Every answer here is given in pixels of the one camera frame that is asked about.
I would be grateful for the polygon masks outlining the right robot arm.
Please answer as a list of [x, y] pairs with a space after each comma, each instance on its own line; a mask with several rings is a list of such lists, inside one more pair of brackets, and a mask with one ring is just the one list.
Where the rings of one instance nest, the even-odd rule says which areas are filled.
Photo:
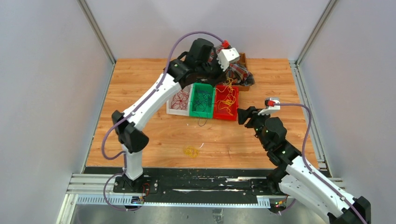
[[286, 140], [287, 129], [279, 117], [254, 106], [238, 109], [238, 123], [255, 131], [255, 137], [276, 168], [267, 176], [267, 189], [284, 193], [315, 212], [327, 224], [370, 224], [371, 204], [333, 183]]

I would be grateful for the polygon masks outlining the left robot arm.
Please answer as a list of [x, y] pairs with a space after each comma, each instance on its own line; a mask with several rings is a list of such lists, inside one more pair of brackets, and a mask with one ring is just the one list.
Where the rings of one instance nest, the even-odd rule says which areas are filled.
[[172, 55], [180, 40], [173, 45], [165, 68], [155, 83], [131, 106], [124, 111], [112, 113], [113, 126], [121, 144], [118, 155], [124, 157], [121, 173], [126, 178], [125, 187], [132, 193], [143, 187], [142, 151], [149, 142], [143, 132], [152, 116], [177, 92], [186, 86], [204, 79], [211, 86], [226, 78], [226, 70], [239, 60], [239, 53], [222, 40], [223, 49], [217, 52], [212, 42], [198, 38], [193, 41], [190, 50], [173, 59]]

